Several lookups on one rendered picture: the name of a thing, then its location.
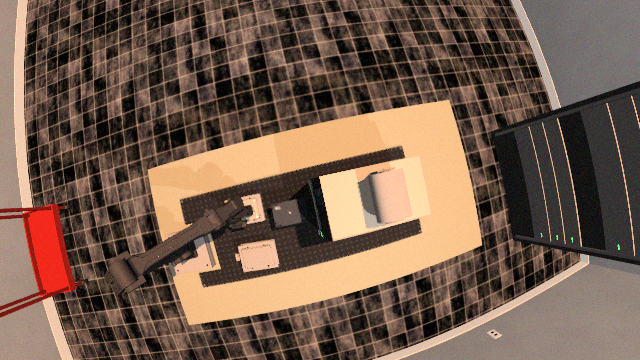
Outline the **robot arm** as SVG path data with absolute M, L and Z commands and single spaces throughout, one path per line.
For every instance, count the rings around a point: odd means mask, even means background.
M 184 261 L 185 257 L 187 257 L 186 260 L 198 257 L 195 243 L 193 241 L 196 240 L 196 238 L 205 237 L 213 230 L 215 232 L 218 231 L 220 227 L 226 225 L 226 222 L 237 222 L 242 220 L 243 217 L 254 215 L 252 205 L 244 206 L 243 201 L 238 196 L 233 197 L 230 201 L 219 209 L 216 209 L 216 207 L 209 207 L 205 209 L 203 211 L 203 215 L 192 225 L 144 253 L 131 256 L 128 251 L 125 251 L 111 259 L 108 262 L 110 267 L 106 271 L 104 278 L 107 280 L 109 285 L 114 284 L 111 288 L 115 295 L 119 296 L 125 291 L 129 294 L 130 291 L 134 291 L 136 287 L 138 288 L 142 283 L 144 284 L 147 282 L 144 277 L 145 275 L 164 264 L 174 262 L 174 264 L 177 265 L 181 263 L 179 261 Z M 246 207 L 247 210 L 244 207 Z M 131 267 L 127 264 L 127 261 Z M 129 270 L 129 267 L 131 270 Z M 135 276 L 138 278 L 135 278 Z

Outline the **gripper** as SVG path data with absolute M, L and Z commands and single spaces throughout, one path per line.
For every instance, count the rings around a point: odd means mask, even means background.
M 232 197 L 232 198 L 233 198 L 233 197 Z M 230 199 L 232 199 L 232 198 L 228 198 L 228 199 L 227 199 L 227 202 L 228 202 L 228 201 L 230 201 Z M 226 204 L 227 202 L 225 202 L 225 204 Z M 243 224 L 242 224 L 242 220 L 237 221 L 237 222 L 234 222 L 234 223 L 229 223 L 229 226 L 232 226 L 232 229 L 235 229 L 235 228 L 241 228 L 241 227 L 246 227 L 246 226 L 247 226 L 247 221 L 248 221 L 248 220 L 246 220 L 246 222 L 244 222 L 244 221 L 245 221 L 245 220 L 243 220 Z M 242 224 L 242 225 L 241 225 L 241 224 Z M 237 225 L 237 226 L 235 226 L 235 225 Z

